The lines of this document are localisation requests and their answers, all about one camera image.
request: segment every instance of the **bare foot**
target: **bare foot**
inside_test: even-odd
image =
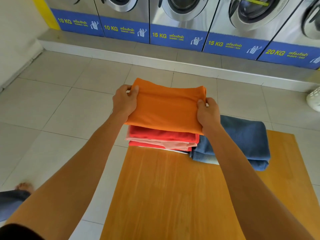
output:
[[[30,183],[20,183],[15,187],[15,190],[25,190],[32,194],[35,190]]]

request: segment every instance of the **person's left arm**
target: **person's left arm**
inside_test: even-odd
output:
[[[87,143],[22,203],[6,224],[25,226],[45,240],[68,240],[97,188],[122,125],[136,109],[138,87],[121,86],[113,96],[113,112]]]

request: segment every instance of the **blue label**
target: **blue label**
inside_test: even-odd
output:
[[[149,24],[100,16],[104,35],[108,38],[150,44]]]
[[[151,44],[202,51],[208,32],[150,24]]]
[[[79,34],[104,36],[98,15],[51,8],[60,28]]]
[[[320,67],[320,48],[272,41],[258,60],[317,69]]]
[[[203,52],[256,60],[268,43],[267,40],[209,33]]]

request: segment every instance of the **wall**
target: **wall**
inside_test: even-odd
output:
[[[1,0],[0,87],[42,51],[36,38],[47,29],[32,0]]]

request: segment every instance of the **dark blue pants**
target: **dark blue pants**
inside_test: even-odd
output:
[[[0,222],[7,220],[29,196],[25,190],[0,192]]]

